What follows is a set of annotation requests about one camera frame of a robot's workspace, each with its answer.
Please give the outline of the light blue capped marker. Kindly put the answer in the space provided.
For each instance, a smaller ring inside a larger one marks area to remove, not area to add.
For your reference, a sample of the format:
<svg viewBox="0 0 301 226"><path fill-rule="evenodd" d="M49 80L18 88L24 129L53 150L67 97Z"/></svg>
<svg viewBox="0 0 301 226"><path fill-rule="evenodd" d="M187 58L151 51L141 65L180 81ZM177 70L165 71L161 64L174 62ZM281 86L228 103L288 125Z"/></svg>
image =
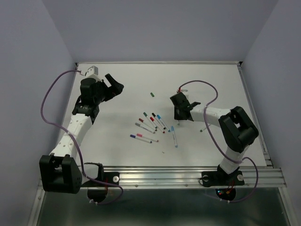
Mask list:
<svg viewBox="0 0 301 226"><path fill-rule="evenodd" d="M175 134L175 130L174 130L173 126L171 126L171 132L172 132L172 135L173 135L174 146L177 148L178 147L178 143L177 143L176 134Z"/></svg>

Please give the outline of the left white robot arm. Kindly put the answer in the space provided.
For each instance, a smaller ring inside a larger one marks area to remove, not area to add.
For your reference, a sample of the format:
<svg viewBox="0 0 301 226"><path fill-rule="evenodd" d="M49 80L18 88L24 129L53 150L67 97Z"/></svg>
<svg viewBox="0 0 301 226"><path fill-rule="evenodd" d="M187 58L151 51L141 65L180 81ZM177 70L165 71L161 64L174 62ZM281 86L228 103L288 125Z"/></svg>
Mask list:
<svg viewBox="0 0 301 226"><path fill-rule="evenodd" d="M95 186L109 186L109 183L104 182L105 174L102 171L94 169L89 175L86 174L80 150L85 135L99 114L99 104L113 99L123 91L124 85L110 74L106 74L105 78L109 86L96 73L86 73L80 82L80 95L67 128L42 117L45 123L52 124L64 132L51 153L43 155L39 161L45 191L76 194L83 184L83 178Z"/></svg>

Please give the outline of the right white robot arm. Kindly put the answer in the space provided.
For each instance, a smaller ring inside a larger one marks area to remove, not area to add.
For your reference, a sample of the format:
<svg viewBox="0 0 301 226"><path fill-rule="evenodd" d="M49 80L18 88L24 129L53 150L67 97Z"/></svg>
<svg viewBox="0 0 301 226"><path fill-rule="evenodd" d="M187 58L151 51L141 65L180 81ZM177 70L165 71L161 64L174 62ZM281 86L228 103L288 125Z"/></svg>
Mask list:
<svg viewBox="0 0 301 226"><path fill-rule="evenodd" d="M174 105L176 120L204 122L207 127L214 125L221 129L227 150L223 152L218 148L223 160L218 166L216 178L222 184L231 181L244 153L259 135L258 129L245 110L240 106L220 109L200 102L190 103L182 92L171 96L170 99Z"/></svg>

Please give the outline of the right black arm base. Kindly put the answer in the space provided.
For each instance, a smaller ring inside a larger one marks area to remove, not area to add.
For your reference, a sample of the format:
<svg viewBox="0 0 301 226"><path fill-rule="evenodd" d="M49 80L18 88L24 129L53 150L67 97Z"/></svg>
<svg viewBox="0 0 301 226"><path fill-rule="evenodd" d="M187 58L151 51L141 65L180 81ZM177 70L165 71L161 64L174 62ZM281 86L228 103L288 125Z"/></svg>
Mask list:
<svg viewBox="0 0 301 226"><path fill-rule="evenodd" d="M245 184L240 170L236 170L231 174L221 171L202 172L199 183L204 187L216 187L217 197L225 201L234 201L237 194L235 186L243 186Z"/></svg>

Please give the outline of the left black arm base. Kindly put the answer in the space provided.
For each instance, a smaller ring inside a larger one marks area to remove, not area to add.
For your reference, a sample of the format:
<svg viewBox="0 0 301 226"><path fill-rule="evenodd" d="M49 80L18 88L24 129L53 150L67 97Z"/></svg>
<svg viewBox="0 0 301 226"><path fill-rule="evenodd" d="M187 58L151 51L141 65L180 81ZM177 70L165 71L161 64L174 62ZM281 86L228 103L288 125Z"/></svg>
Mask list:
<svg viewBox="0 0 301 226"><path fill-rule="evenodd" d="M119 172L98 173L96 179L87 180L81 185L81 188L87 190L90 204L106 205L116 202L122 197L124 190L119 185L119 181Z"/></svg>

